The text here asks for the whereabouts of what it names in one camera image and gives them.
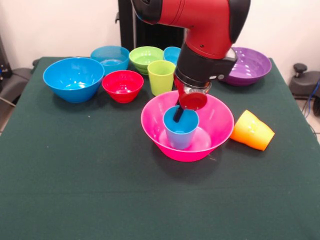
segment purple bowl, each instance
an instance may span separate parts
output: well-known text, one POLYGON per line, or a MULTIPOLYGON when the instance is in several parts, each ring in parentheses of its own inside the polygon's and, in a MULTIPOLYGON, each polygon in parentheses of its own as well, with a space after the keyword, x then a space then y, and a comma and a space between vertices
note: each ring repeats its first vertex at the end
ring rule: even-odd
POLYGON ((266 76, 272 68, 271 61, 262 53, 244 47, 232 48, 238 61, 225 82, 233 86, 248 86, 266 76))

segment red cup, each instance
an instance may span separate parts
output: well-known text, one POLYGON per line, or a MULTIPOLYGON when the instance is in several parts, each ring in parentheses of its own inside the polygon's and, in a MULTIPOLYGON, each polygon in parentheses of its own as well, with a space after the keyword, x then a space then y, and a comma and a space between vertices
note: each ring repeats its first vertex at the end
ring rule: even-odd
POLYGON ((144 78, 135 71, 114 71, 102 80, 102 87, 121 104, 132 102, 144 85, 144 78))

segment light blue bowl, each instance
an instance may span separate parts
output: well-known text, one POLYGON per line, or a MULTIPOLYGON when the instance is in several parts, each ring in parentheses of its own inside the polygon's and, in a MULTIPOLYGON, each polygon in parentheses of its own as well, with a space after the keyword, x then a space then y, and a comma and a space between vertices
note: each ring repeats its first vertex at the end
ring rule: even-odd
POLYGON ((103 46, 91 53, 91 58, 104 67, 104 75, 115 71, 127 70, 130 52, 122 46, 103 46))
POLYGON ((70 103, 88 101, 99 89, 104 67, 96 60, 72 57, 50 65, 43 80, 60 98, 70 103))
POLYGON ((164 50, 163 59, 177 65, 181 48, 176 46, 169 46, 164 50))

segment light blue cup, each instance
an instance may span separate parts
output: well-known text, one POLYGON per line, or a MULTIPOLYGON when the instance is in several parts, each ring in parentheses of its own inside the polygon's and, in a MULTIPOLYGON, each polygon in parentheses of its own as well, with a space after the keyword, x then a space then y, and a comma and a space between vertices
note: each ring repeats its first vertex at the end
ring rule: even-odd
POLYGON ((199 125, 199 116, 195 111, 185 109, 180 121, 175 122, 174 115, 178 108, 179 106, 169 108, 163 116, 163 122, 166 136, 171 147, 183 150, 188 148, 192 143, 192 139, 199 125))
POLYGON ((104 67, 87 57, 71 57, 50 65, 43 80, 60 98, 70 103, 82 103, 93 97, 104 76, 104 67))
POLYGON ((169 46, 164 50, 163 59, 177 65, 177 61, 181 52, 181 48, 169 46))
POLYGON ((102 46, 91 53, 91 58, 101 63, 104 75, 127 70, 130 52, 122 46, 102 46))

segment plastic bowl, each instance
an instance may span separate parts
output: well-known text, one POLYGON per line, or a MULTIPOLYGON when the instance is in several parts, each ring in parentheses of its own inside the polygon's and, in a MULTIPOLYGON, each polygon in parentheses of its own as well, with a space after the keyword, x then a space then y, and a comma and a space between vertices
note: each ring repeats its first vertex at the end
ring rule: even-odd
POLYGON ((174 65, 177 65, 180 52, 181 48, 176 46, 169 46, 164 50, 163 59, 172 62, 174 65))
POLYGON ((197 111, 199 126, 191 145, 184 150, 174 149, 168 142, 163 117, 177 103, 178 96, 178 91, 170 91, 151 99, 142 110, 142 128, 169 158, 195 162, 208 156, 230 137, 234 129, 234 117, 222 101, 208 94, 207 104, 197 111))
POLYGON ((265 77, 272 68, 272 63, 265 55, 253 49, 233 47, 238 61, 234 65, 226 83, 233 86, 248 86, 265 77))
POLYGON ((50 65, 43 73, 43 80, 60 98, 82 103, 97 92, 104 73, 104 67, 96 60, 71 57, 50 65))
POLYGON ((135 71, 115 71, 104 77, 102 86, 112 99, 121 104, 132 102, 144 85, 144 78, 135 71))
POLYGON ((154 61, 163 60, 164 51, 154 46, 141 46, 133 49, 129 58, 141 74, 148 75, 148 65, 154 61))
POLYGON ((104 75, 119 70, 127 70, 130 52, 122 46, 103 46, 91 53, 91 58, 104 67, 104 75))

